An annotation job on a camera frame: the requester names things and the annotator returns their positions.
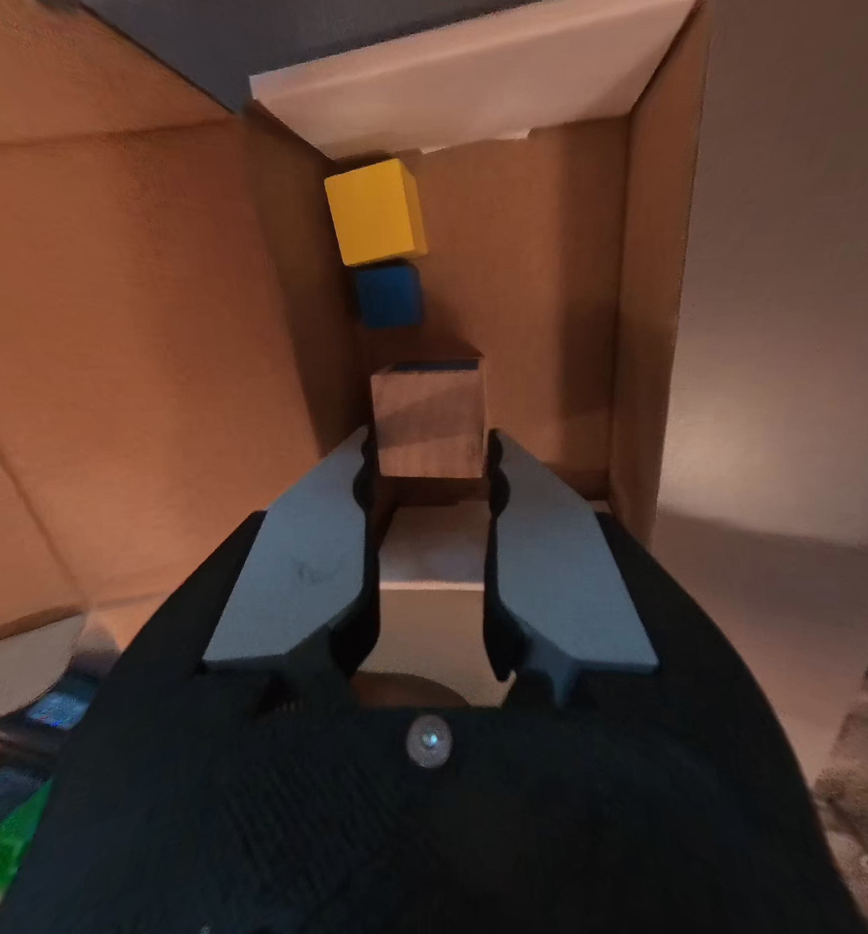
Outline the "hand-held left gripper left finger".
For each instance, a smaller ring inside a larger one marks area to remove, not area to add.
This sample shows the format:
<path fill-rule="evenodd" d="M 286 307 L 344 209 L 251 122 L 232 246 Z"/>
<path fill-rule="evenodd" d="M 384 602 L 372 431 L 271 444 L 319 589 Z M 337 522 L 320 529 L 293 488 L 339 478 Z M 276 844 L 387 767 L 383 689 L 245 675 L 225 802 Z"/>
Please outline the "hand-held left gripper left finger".
<path fill-rule="evenodd" d="M 351 675 L 380 634 L 376 448 L 356 429 L 267 508 L 202 661 L 265 668 L 300 647 Z"/>

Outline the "pale wooden cube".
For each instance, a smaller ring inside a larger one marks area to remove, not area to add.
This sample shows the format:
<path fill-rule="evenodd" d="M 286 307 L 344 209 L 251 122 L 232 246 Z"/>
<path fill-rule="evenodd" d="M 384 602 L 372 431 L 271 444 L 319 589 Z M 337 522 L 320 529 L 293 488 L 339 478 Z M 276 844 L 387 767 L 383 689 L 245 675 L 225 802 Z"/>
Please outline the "pale wooden cube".
<path fill-rule="evenodd" d="M 390 364 L 371 375 L 370 392 L 382 476 L 483 476 L 487 390 L 482 357 Z"/>

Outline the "white cardboard mailer box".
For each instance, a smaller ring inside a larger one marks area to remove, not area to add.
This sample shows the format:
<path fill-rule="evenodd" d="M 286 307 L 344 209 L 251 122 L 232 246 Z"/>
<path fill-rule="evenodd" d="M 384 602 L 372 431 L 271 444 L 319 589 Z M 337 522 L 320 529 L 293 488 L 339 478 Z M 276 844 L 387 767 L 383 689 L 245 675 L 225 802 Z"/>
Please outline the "white cardboard mailer box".
<path fill-rule="evenodd" d="M 708 3 L 678 13 L 626 114 L 394 151 L 427 317 L 371 336 L 326 157 L 89 13 L 0 2 L 0 715 L 87 617 L 125 646 L 389 363 L 479 353 L 489 425 L 650 541 L 708 51 Z"/>

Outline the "blue wooden cube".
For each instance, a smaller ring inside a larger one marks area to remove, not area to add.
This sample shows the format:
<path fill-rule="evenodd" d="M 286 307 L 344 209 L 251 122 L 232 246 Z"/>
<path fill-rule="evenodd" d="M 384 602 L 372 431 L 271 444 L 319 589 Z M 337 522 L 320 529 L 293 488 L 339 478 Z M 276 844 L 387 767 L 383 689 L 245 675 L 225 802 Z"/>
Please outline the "blue wooden cube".
<path fill-rule="evenodd" d="M 424 322 L 420 275 L 412 263 L 361 266 L 352 275 L 360 320 L 367 329 L 407 328 Z"/>

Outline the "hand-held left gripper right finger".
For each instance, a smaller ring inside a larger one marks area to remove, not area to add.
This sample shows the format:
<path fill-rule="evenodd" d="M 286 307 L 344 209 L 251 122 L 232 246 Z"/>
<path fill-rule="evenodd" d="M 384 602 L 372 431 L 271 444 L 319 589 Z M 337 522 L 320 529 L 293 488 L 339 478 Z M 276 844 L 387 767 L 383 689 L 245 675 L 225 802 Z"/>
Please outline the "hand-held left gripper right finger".
<path fill-rule="evenodd" d="M 565 704 L 586 672 L 659 658 L 591 503 L 504 431 L 487 444 L 484 643 L 500 683 L 537 675 Z"/>

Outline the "yellow wooden cube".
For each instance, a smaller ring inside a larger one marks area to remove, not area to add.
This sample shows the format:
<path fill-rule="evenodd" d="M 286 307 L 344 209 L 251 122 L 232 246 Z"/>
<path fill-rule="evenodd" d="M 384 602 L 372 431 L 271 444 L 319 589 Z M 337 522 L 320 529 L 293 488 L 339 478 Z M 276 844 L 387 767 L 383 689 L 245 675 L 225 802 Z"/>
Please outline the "yellow wooden cube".
<path fill-rule="evenodd" d="M 428 255 L 416 178 L 401 159 L 332 175 L 324 188 L 346 267 Z"/>

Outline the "black device with small screen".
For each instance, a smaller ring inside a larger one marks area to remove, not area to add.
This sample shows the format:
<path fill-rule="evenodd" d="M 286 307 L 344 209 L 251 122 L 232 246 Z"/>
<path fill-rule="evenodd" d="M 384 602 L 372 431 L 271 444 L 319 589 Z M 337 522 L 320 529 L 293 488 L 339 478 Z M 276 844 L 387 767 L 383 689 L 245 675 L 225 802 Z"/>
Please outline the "black device with small screen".
<path fill-rule="evenodd" d="M 65 673 L 40 697 L 0 715 L 0 746 L 38 756 L 55 755 L 82 721 L 100 683 L 86 672 Z"/>

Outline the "green plastic bin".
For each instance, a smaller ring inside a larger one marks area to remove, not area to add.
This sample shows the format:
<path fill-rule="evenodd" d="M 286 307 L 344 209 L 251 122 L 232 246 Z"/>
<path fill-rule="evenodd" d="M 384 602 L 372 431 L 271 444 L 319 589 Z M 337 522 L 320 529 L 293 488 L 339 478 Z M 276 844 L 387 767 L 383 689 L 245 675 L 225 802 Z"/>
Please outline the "green plastic bin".
<path fill-rule="evenodd" d="M 14 881 L 42 818 L 51 791 L 48 779 L 0 822 L 0 904 Z"/>

